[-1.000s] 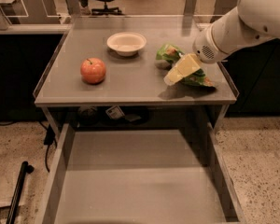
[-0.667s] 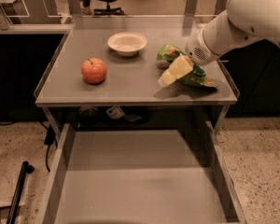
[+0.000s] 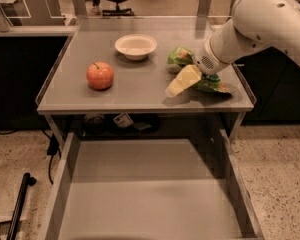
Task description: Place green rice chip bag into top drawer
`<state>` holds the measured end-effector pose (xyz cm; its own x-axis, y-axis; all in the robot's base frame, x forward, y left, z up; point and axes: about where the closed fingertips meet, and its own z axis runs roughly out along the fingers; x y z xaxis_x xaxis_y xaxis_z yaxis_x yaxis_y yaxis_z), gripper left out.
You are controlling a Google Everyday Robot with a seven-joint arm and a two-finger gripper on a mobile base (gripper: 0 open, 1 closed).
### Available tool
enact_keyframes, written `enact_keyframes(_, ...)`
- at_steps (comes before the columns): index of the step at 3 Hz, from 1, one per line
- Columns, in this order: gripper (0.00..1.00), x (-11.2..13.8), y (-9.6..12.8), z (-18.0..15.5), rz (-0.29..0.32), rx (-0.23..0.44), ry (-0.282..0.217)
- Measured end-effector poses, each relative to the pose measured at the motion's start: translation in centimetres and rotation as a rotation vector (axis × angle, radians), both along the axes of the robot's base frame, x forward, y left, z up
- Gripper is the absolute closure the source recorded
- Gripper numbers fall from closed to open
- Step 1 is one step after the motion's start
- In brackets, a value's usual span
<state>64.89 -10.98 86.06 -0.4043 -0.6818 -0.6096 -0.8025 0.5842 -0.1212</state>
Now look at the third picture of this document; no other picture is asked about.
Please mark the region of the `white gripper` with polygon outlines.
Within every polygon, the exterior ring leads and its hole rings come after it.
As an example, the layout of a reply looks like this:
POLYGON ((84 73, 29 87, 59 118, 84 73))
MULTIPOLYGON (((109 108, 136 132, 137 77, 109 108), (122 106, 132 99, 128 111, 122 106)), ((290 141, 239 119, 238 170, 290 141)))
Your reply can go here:
POLYGON ((195 65, 181 69, 171 81, 165 93, 173 98, 201 80, 202 72, 212 75, 225 69, 230 60, 226 58, 225 42, 219 34, 210 34, 195 49, 195 65))

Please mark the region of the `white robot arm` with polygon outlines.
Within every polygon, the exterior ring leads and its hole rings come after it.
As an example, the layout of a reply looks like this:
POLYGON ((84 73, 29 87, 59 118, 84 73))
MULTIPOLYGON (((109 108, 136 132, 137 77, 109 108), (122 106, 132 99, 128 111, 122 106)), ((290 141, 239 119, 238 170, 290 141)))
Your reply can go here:
POLYGON ((181 71, 166 89, 175 97, 193 87, 227 93, 218 73, 236 60, 274 47, 300 67, 300 4, 295 0, 235 0, 231 18, 192 52, 178 47, 170 64, 181 71))

